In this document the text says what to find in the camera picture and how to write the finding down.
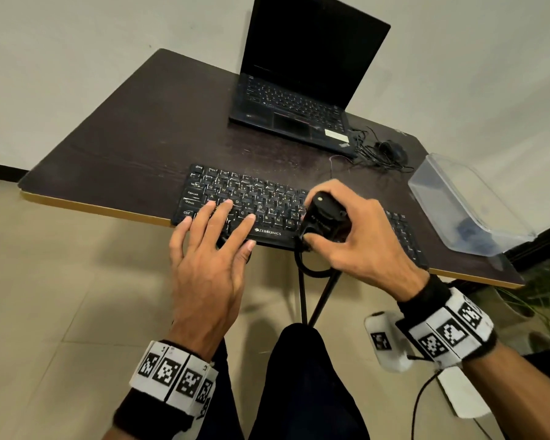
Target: laptop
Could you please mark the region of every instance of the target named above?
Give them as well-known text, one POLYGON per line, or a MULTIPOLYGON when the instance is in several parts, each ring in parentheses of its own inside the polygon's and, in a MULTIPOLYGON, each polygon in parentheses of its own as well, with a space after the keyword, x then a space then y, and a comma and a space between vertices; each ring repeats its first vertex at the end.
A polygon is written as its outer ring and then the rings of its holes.
POLYGON ((344 109, 389 28, 338 0, 255 0, 230 120, 353 157, 344 109))

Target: laptop lid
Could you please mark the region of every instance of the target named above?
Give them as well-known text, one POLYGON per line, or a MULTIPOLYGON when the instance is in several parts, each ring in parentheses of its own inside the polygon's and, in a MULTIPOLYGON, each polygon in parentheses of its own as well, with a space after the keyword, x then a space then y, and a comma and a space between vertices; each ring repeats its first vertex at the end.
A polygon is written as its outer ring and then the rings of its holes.
POLYGON ((338 0, 255 0, 240 71, 345 109, 389 28, 338 0))

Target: dark wooden table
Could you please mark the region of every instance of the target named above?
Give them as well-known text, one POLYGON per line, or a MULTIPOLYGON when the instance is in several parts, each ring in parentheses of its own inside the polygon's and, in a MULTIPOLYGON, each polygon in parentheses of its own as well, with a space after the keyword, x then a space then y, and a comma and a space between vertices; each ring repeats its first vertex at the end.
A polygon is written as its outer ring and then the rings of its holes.
MULTIPOLYGON (((407 216, 431 266, 444 276, 517 288, 524 282, 501 255, 451 251, 407 181, 411 174, 353 167, 340 156, 228 121, 237 74, 159 50, 51 151, 19 186, 31 201, 170 225, 191 163, 213 165, 310 189, 332 175, 385 209, 407 216)), ((349 115, 380 140, 407 150, 418 167, 427 152, 414 136, 349 115)))

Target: person's leg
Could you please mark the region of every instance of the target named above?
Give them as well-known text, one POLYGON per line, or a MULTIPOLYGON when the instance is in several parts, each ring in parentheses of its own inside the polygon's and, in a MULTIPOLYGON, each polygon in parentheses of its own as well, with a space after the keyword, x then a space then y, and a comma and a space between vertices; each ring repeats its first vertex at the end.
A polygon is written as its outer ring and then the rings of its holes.
POLYGON ((361 414, 315 328, 286 327, 275 345, 249 440, 365 440, 361 414))
POLYGON ((244 440, 238 413, 236 412, 235 397, 232 394, 232 384, 228 373, 228 354, 224 340, 214 354, 214 368, 218 371, 216 389, 212 402, 208 407, 198 440, 215 440, 227 438, 244 440))

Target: wristband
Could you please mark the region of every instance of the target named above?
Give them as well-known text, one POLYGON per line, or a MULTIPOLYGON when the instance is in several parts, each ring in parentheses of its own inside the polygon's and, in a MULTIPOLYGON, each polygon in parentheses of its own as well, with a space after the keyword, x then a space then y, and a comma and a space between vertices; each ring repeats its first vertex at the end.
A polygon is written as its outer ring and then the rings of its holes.
POLYGON ((438 278, 431 278, 419 295, 400 303, 399 307, 405 318, 396 322, 397 328, 426 359, 438 363, 441 369, 465 358, 486 355, 496 345, 491 318, 457 289, 449 290, 438 278))
POLYGON ((130 380, 132 389, 114 414, 114 425, 139 440, 171 440, 182 431, 177 438, 195 438, 217 376, 210 364, 183 347, 151 341, 130 380))

